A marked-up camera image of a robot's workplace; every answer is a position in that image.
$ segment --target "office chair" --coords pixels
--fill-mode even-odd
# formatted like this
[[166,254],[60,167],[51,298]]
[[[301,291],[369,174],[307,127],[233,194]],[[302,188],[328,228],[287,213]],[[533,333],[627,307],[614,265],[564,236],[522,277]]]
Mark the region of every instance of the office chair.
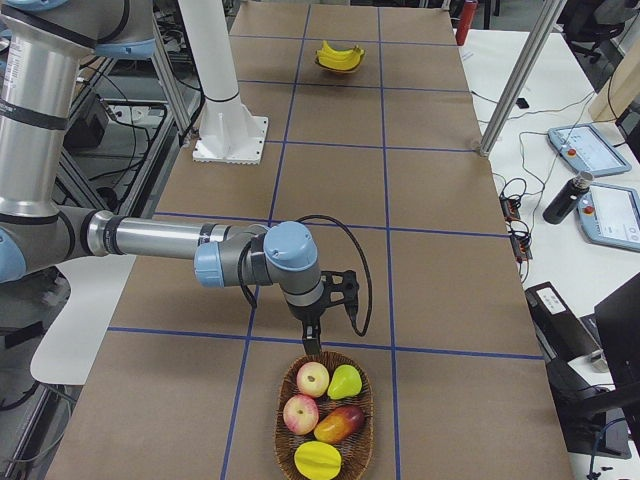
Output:
[[[624,31],[625,22],[638,13],[639,3],[637,0],[569,0],[558,23],[564,25],[569,48],[590,57],[590,63],[596,63],[602,56],[596,49]],[[586,48],[576,43],[593,43],[593,46]]]

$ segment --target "table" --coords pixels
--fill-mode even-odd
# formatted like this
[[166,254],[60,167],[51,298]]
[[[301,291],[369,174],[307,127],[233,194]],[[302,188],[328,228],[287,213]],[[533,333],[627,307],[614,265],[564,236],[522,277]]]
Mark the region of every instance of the table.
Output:
[[[471,31],[461,54],[471,90],[489,99],[498,99],[511,72],[517,55],[524,44],[526,33]],[[549,128],[590,122],[587,106],[593,99],[591,84],[584,76],[559,34],[552,34],[529,77],[524,96],[531,105],[530,111],[560,109],[579,102],[562,112],[526,115],[507,122],[499,141],[491,152],[490,161],[494,172],[507,179],[524,177],[529,182],[529,191],[539,190],[539,183],[522,169],[519,155],[518,135],[522,131],[546,132]],[[474,98],[478,118],[489,120],[494,105],[480,97]],[[511,116],[522,115],[524,111],[514,108]],[[597,125],[613,143],[623,138],[612,122]],[[547,177],[554,163],[555,151],[544,136],[524,137],[526,166],[543,179]],[[626,146],[620,152],[632,164],[632,170],[624,175],[602,177],[601,183],[611,183],[640,190],[640,167],[631,150]],[[640,257],[638,253],[587,242],[578,224],[577,215],[567,217],[560,225],[547,224],[542,218],[546,205],[553,199],[562,185],[574,173],[558,159],[553,166],[547,189],[542,196],[540,207],[535,211],[533,233],[533,259],[524,287],[551,281],[563,299],[578,316],[593,313],[593,307],[612,291],[638,273]],[[498,190],[502,184],[497,180]],[[515,185],[517,191],[521,185]],[[538,197],[525,197],[521,208],[523,219],[534,224],[532,212]],[[591,384],[611,383],[608,374],[598,374],[585,361],[576,359],[571,365]],[[614,470],[600,472],[601,480],[634,478],[640,471],[638,455],[632,445],[634,458],[629,461],[600,459],[596,467],[614,466]],[[589,457],[571,455],[571,463],[576,479],[583,479],[588,472]]]
[[[448,14],[247,3],[232,33],[243,101],[271,118],[262,163],[183,152],[157,218],[319,211],[354,228],[372,325],[360,341],[329,312],[324,345],[373,385],[366,478],[568,478]],[[317,69],[323,38],[364,46],[358,75]],[[311,229],[323,268],[358,264],[339,230]],[[252,312],[237,290],[199,287],[189,262],[138,258],[47,478],[282,478],[274,409],[300,326],[277,288],[258,297]]]

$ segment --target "pear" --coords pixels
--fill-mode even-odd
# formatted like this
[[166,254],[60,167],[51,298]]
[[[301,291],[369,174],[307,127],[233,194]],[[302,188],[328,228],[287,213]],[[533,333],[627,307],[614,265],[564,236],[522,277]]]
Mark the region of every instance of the pear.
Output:
[[331,400],[358,395],[362,390],[362,378],[360,373],[352,365],[340,365],[333,372],[327,395]]

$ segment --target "black bottle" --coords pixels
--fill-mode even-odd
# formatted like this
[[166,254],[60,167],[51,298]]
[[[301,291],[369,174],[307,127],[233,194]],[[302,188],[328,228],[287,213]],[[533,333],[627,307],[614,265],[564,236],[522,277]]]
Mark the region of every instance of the black bottle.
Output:
[[591,182],[593,182],[593,175],[589,172],[579,172],[562,187],[556,198],[545,209],[542,214],[544,219],[554,225],[564,220],[569,212],[576,208],[584,194],[589,191]]

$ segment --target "banana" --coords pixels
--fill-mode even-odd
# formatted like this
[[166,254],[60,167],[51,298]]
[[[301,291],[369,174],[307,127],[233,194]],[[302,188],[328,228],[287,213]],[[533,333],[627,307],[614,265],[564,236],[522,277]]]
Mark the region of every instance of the banana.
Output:
[[352,72],[360,66],[364,53],[357,45],[349,50],[336,50],[323,40],[322,48],[316,51],[316,63],[338,73]]

